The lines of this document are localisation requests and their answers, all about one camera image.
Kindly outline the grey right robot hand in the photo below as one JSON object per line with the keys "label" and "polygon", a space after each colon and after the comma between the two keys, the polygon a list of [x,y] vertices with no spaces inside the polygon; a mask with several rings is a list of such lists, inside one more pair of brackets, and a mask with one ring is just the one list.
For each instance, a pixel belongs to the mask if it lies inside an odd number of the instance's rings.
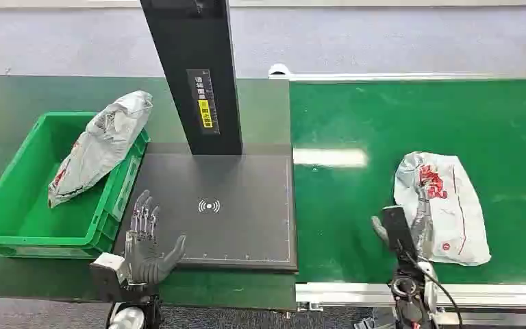
{"label": "grey right robot hand", "polygon": [[412,275],[421,272],[418,263],[428,260],[433,242],[429,198],[422,188],[416,189],[416,196],[416,214],[411,221],[400,205],[385,207],[380,217],[371,217],[372,229],[397,257],[399,271]]}

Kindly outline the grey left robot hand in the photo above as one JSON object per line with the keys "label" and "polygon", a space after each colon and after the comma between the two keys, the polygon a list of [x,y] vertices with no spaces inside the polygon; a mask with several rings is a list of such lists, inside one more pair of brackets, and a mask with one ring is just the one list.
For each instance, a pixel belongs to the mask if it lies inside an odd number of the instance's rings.
{"label": "grey left robot hand", "polygon": [[143,191],[134,203],[130,227],[125,237],[125,260],[130,270],[130,284],[159,284],[177,266],[184,255],[186,235],[179,236],[174,248],[165,254],[156,236],[159,206],[152,206],[149,190]]}

